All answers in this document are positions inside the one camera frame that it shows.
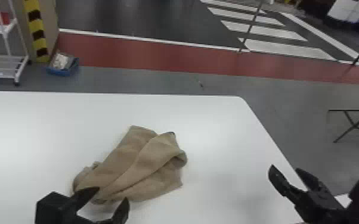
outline white table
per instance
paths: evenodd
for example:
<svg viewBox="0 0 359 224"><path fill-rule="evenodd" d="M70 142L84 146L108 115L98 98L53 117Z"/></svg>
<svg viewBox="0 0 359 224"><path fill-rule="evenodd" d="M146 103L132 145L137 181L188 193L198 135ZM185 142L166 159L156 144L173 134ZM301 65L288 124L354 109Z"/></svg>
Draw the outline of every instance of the white table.
<svg viewBox="0 0 359 224"><path fill-rule="evenodd" d="M268 168L303 184L239 97L0 92L0 224L33 223L35 203L51 191L69 195L75 175L102 161L130 125L174 131L189 162L182 188L131 203L129 224L301 221ZM100 220L113 209L80 214Z"/></svg>

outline blue tray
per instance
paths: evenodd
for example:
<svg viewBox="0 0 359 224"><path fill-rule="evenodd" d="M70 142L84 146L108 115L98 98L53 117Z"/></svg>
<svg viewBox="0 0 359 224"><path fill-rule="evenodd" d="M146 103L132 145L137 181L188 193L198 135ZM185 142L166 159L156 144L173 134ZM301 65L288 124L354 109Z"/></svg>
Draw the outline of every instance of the blue tray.
<svg viewBox="0 0 359 224"><path fill-rule="evenodd" d="M72 66L69 69L55 69L52 67L47 67L46 70L49 74L54 74L56 76L70 76L74 74L79 67L79 58L74 58L74 61L72 62Z"/></svg>

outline beige towel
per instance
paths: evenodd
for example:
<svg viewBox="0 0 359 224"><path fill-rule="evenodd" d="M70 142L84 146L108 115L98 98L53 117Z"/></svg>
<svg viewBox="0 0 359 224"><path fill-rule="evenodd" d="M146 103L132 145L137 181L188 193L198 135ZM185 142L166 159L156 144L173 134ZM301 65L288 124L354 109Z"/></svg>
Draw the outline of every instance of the beige towel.
<svg viewBox="0 0 359 224"><path fill-rule="evenodd" d="M104 162L86 167L73 181L76 192L91 186L101 189L92 199L101 204L122 200L144 201L182 185L180 168L187 162L173 132L161 135L131 126Z"/></svg>

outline hazard stripe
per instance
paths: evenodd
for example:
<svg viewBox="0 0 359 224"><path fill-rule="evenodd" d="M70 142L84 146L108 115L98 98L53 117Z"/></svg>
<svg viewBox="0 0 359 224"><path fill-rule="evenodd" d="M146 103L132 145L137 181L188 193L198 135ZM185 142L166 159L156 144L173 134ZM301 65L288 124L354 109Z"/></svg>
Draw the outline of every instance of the hazard stripe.
<svg viewBox="0 0 359 224"><path fill-rule="evenodd" d="M38 0L24 0L24 8L27 14L28 28L32 34L33 48L38 62L47 62L50 59L44 25Z"/></svg>

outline concrete floor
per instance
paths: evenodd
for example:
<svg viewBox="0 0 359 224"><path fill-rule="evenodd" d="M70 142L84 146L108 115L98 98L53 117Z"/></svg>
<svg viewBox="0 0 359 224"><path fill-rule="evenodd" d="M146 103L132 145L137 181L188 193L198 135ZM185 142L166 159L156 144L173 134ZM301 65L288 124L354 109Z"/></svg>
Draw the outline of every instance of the concrete floor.
<svg viewBox="0 0 359 224"><path fill-rule="evenodd" d="M332 143L348 121L327 112L358 109L359 85L101 67L57 77L38 64L25 69L21 83L16 88L11 80L0 79L0 91L240 96L293 167L317 175L333 194L348 192L359 179L359 131Z"/></svg>

